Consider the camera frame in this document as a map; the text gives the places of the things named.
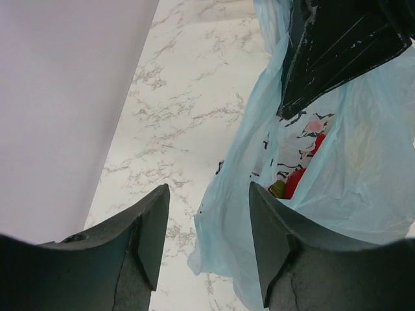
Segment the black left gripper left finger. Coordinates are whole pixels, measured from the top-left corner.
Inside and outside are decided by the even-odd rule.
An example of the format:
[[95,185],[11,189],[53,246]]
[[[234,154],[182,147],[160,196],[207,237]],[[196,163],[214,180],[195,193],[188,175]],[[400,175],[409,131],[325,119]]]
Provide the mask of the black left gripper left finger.
[[148,310],[169,219],[166,184],[61,242],[1,237],[2,310]]

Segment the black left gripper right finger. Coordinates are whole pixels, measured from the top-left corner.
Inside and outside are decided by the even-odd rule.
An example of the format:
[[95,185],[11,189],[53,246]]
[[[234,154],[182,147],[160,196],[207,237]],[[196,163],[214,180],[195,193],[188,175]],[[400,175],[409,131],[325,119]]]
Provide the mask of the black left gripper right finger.
[[249,188],[263,304],[269,310],[413,310],[414,240],[385,245],[327,229]]

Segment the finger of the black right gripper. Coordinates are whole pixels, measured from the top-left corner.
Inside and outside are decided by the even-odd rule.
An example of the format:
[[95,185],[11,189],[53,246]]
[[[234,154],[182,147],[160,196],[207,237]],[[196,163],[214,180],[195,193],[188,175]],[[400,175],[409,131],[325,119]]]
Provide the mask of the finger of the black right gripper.
[[329,91],[412,44],[412,1],[294,1],[278,116],[289,120]]

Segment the green fake mango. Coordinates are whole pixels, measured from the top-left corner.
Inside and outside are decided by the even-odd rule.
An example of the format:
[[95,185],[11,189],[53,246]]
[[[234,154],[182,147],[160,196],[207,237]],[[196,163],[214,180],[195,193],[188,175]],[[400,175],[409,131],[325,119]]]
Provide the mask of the green fake mango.
[[286,183],[283,180],[277,180],[271,186],[269,186],[268,191],[275,198],[284,199],[285,198],[285,187]]

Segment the red fake apple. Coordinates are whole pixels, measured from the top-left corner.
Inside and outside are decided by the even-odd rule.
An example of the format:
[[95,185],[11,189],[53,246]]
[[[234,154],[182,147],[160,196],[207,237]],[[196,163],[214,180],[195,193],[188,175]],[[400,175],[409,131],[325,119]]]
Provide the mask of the red fake apple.
[[299,170],[294,171],[288,178],[285,184],[285,191],[284,191],[284,198],[290,200],[295,190],[302,179],[303,175],[305,174],[306,168],[301,168]]

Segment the small red fake fruit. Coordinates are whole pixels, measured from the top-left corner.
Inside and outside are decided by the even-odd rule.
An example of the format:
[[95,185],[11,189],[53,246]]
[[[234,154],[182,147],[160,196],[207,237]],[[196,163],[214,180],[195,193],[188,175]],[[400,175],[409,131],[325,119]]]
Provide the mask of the small red fake fruit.
[[314,148],[309,152],[309,156],[313,157],[317,153],[325,138],[326,135],[324,133],[321,133],[316,137],[316,140],[314,142]]

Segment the light blue plastic bag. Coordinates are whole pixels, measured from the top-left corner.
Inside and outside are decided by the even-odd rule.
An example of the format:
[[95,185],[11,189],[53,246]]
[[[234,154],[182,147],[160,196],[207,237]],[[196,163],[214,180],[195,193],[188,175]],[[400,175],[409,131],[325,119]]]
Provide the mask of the light blue plastic bag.
[[[306,168],[287,205],[344,235],[386,244],[414,223],[414,47],[322,95],[289,120],[277,116],[292,1],[256,1],[271,55],[225,160],[195,215],[195,274],[232,280],[250,310],[263,307],[248,189]],[[311,157],[316,137],[326,138]]]

